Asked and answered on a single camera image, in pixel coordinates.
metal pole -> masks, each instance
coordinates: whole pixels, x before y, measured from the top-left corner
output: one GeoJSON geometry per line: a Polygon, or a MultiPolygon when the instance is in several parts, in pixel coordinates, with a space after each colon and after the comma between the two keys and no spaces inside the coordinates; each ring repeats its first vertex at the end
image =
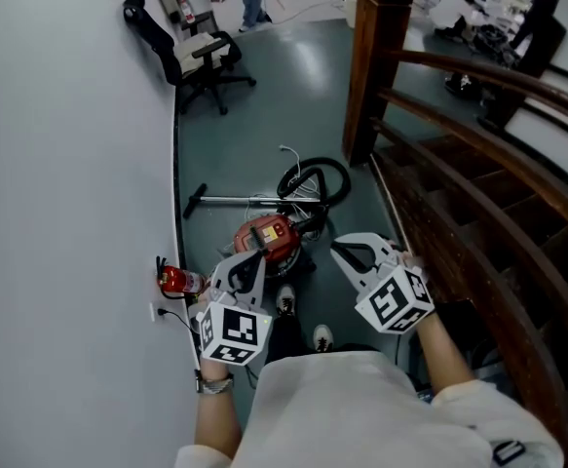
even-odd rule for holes
{"type": "Polygon", "coordinates": [[[262,205],[290,205],[294,204],[303,204],[303,203],[320,203],[321,200],[318,198],[293,198],[293,199],[286,199],[286,198],[269,198],[269,197],[256,197],[251,196],[248,198],[240,198],[240,197],[226,197],[226,196],[202,196],[198,198],[199,201],[203,203],[236,203],[238,205],[248,205],[250,203],[260,203],[262,205]]]}
{"type": "Polygon", "coordinates": [[[396,219],[398,232],[400,233],[400,237],[402,238],[402,242],[404,243],[405,248],[408,252],[412,255],[415,253],[411,248],[411,243],[409,243],[409,239],[404,232],[404,227],[402,226],[402,220],[400,219],[400,215],[398,214],[397,206],[392,199],[392,194],[390,193],[390,189],[388,189],[388,184],[386,183],[385,179],[381,175],[381,170],[379,169],[379,165],[377,164],[376,159],[374,158],[374,154],[370,154],[370,161],[372,162],[372,166],[374,167],[375,172],[379,175],[379,179],[381,180],[381,186],[383,187],[384,192],[388,197],[388,201],[390,202],[390,208],[392,209],[392,215],[396,219]]]}

wooden post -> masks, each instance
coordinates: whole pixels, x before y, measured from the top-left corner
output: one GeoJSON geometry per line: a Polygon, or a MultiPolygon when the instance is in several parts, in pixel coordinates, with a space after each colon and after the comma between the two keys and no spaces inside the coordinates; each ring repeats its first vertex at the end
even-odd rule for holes
{"type": "Polygon", "coordinates": [[[398,61],[377,58],[382,49],[401,50],[413,0],[358,0],[353,62],[342,150],[349,165],[368,160],[376,133],[370,118],[383,118],[387,102],[376,96],[378,87],[391,88],[398,61]]]}

wristwatch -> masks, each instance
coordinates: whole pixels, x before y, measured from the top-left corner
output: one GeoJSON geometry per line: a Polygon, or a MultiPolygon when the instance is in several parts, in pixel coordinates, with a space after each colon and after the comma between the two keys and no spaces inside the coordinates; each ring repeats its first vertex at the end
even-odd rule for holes
{"type": "Polygon", "coordinates": [[[199,370],[195,370],[195,385],[198,394],[217,395],[231,390],[234,386],[234,375],[228,373],[224,379],[204,379],[199,370]]]}

staircase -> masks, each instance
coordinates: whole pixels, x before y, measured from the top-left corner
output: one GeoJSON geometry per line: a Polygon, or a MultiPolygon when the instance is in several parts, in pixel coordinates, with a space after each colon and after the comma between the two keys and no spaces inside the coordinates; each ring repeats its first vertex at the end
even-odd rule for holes
{"type": "Polygon", "coordinates": [[[499,67],[403,51],[410,4],[358,0],[345,156],[370,162],[408,245],[426,260],[435,300],[471,301],[568,466],[568,184],[504,139],[392,86],[406,61],[471,74],[565,117],[568,94],[499,67]],[[383,120],[388,103],[446,135],[412,140],[383,120]],[[375,149],[377,137],[390,146],[375,149]]]}
{"type": "Polygon", "coordinates": [[[435,296],[473,302],[524,405],[568,448],[567,220],[457,137],[415,143],[375,126],[395,143],[372,155],[377,180],[427,260],[435,296]]]}

red vacuum cleaner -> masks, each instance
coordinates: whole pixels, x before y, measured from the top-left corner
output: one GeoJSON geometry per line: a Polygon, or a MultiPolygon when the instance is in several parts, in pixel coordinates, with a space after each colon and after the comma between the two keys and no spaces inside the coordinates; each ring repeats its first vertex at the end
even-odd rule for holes
{"type": "Polygon", "coordinates": [[[189,198],[183,217],[188,218],[200,203],[276,206],[276,214],[266,214],[243,224],[234,235],[235,253],[260,250],[266,258],[266,277],[281,278],[292,269],[311,272],[316,265],[304,252],[301,240],[305,234],[321,231],[326,223],[329,207],[341,202],[351,191],[351,179],[343,165],[330,158],[310,158],[299,161],[285,174],[277,189],[277,197],[224,197],[204,196],[208,187],[203,183],[189,198]],[[342,181],[337,192],[329,195],[320,165],[337,171],[342,181]],[[309,178],[318,181],[317,198],[290,197],[309,178]],[[294,221],[296,213],[292,205],[302,209],[310,217],[294,221]]]}

